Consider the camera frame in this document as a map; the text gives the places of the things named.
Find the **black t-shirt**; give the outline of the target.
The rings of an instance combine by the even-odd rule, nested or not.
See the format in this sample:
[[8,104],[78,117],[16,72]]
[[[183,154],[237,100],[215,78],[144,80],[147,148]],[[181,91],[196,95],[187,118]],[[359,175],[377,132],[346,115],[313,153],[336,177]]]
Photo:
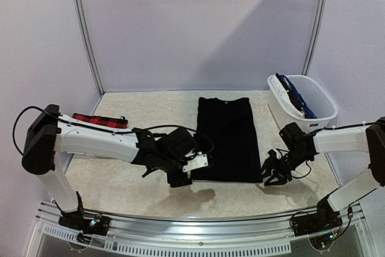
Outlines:
[[212,167],[191,172],[195,181],[261,183],[257,134],[249,98],[198,101],[196,136],[200,150],[208,153]]

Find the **blue plaid shirt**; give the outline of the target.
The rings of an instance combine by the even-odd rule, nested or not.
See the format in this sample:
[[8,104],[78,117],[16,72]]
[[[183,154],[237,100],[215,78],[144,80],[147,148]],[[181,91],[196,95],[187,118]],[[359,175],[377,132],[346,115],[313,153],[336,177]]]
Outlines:
[[276,73],[276,76],[279,78],[284,88],[288,90],[288,95],[293,105],[304,113],[304,118],[315,119],[315,113],[307,106],[306,102],[299,94],[298,90],[295,88],[293,83],[289,80],[289,78],[285,75],[280,75],[278,73]]

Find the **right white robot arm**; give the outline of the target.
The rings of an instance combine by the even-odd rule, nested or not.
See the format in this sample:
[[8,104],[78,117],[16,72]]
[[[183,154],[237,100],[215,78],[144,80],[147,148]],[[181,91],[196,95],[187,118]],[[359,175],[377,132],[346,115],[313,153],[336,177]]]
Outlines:
[[384,118],[373,122],[338,127],[323,127],[304,132],[295,122],[279,132],[286,150],[271,149],[262,164],[265,186],[285,185],[295,177],[293,172],[302,164],[314,161],[317,155],[364,158],[362,171],[328,194],[314,213],[311,225],[323,231],[334,221],[334,212],[348,207],[384,186]]

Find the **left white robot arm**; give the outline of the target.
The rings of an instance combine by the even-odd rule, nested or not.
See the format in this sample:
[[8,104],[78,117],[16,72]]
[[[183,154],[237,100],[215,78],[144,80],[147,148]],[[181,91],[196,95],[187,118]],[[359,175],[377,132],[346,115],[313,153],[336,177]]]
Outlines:
[[155,133],[154,127],[119,129],[76,120],[50,104],[39,111],[26,133],[19,151],[22,167],[37,176],[58,209],[76,229],[85,229],[89,216],[81,197],[55,163],[57,152],[96,155],[144,166],[144,176],[157,170],[167,174],[171,187],[190,183],[189,173],[213,165],[214,143],[204,133],[180,125],[170,125],[170,133]]

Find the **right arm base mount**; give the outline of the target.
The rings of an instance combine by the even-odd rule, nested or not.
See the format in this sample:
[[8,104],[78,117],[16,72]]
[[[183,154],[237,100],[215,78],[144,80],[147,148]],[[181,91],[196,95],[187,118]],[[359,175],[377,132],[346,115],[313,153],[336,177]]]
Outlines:
[[347,208],[347,216],[348,224],[345,229],[342,229],[343,221],[340,212],[334,211],[327,203],[319,203],[316,206],[316,212],[314,214],[303,211],[293,214],[289,219],[289,225],[296,237],[337,228],[337,231],[331,233],[328,237],[330,241],[334,241],[342,236],[351,224],[351,219],[353,218],[353,208],[351,206]]

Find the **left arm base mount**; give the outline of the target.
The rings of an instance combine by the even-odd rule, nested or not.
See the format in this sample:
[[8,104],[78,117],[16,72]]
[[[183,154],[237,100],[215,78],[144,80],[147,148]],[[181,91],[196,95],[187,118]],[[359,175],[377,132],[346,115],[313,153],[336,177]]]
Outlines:
[[58,224],[70,229],[76,229],[83,234],[107,236],[112,218],[100,212],[94,214],[92,218],[86,218],[81,196],[78,192],[76,192],[76,196],[78,206],[75,211],[65,212],[56,204],[61,214]]

